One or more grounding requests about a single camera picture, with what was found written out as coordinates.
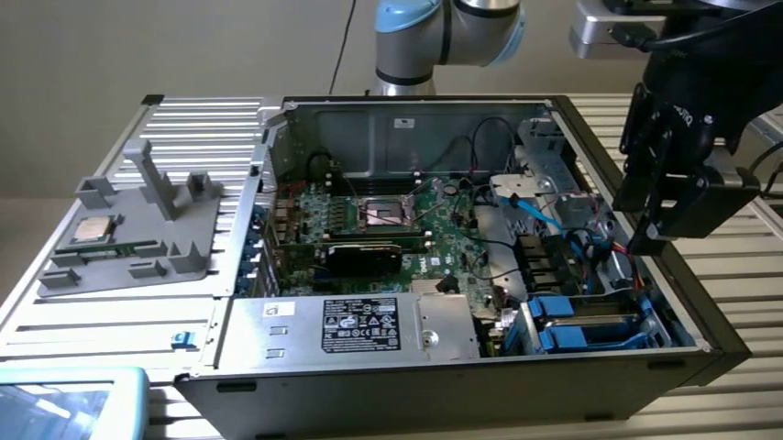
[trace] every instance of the power supply label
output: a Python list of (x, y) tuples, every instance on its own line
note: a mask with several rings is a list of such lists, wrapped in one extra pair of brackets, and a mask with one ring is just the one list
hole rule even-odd
[(327, 353), (399, 350), (396, 298), (325, 300), (320, 348)]

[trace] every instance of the green circuit board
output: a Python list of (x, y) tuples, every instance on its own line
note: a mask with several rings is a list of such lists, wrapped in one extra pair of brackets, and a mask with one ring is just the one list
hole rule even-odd
[[(280, 294), (281, 296), (309, 296), (349, 293), (401, 293), (435, 292), (435, 284), (447, 275), (459, 281), (463, 293), (476, 315), (495, 314), (492, 305), (487, 306), (487, 297), (492, 294), (492, 283), (480, 277), (489, 276), (489, 270), (480, 262), (484, 251), (481, 243), (464, 236), (476, 235), (476, 230), (461, 229), (451, 220), (453, 204), (460, 200), (456, 213), (467, 218), (468, 197), (457, 198), (443, 193), (444, 184), (456, 185), (456, 181), (432, 181), (419, 192), (409, 195), (407, 204), (411, 213), (405, 225), (372, 225), (361, 220), (360, 206), (365, 206), (367, 198), (329, 196), (319, 184), (309, 184), (291, 200), (277, 205), (277, 251), (281, 261)], [(376, 202), (395, 202), (405, 196), (383, 196), (373, 198)], [(327, 268), (317, 264), (320, 250), (339, 244), (339, 240), (325, 240), (324, 233), (359, 236), (364, 232), (377, 233), (420, 233), (417, 237), (373, 238), (367, 243), (408, 244), (420, 251), (404, 253), (399, 273), (372, 278), (332, 278)], [(473, 260), (473, 273), (469, 267)]]

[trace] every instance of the gray 3d-printed holder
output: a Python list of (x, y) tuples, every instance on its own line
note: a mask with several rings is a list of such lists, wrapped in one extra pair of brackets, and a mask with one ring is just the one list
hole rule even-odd
[[(207, 173), (171, 184), (151, 158), (145, 139), (125, 143), (123, 153), (136, 164), (144, 186), (116, 191), (105, 177), (81, 179), (81, 206), (51, 254), (52, 264), (37, 276), (41, 297), (193, 281), (207, 274), (215, 219), (223, 187)], [(73, 239), (80, 221), (109, 217), (112, 229), (95, 242)], [(96, 257), (91, 244), (119, 249)], [(123, 255), (125, 249), (132, 255)]]

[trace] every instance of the blue tablet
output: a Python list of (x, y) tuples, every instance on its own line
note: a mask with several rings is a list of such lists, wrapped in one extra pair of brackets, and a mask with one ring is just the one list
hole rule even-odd
[(148, 388), (141, 368), (0, 368), (0, 436), (139, 440)]

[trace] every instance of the sticker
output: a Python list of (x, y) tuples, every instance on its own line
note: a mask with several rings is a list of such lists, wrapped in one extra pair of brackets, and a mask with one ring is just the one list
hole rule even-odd
[(320, 348), (327, 353), (399, 350), (399, 333), (396, 298), (324, 301)]
[(396, 117), (393, 119), (395, 128), (413, 128), (416, 126), (416, 119), (412, 117)]
[(293, 316), (296, 310), (296, 303), (293, 301), (287, 302), (267, 302), (264, 304), (264, 316)]

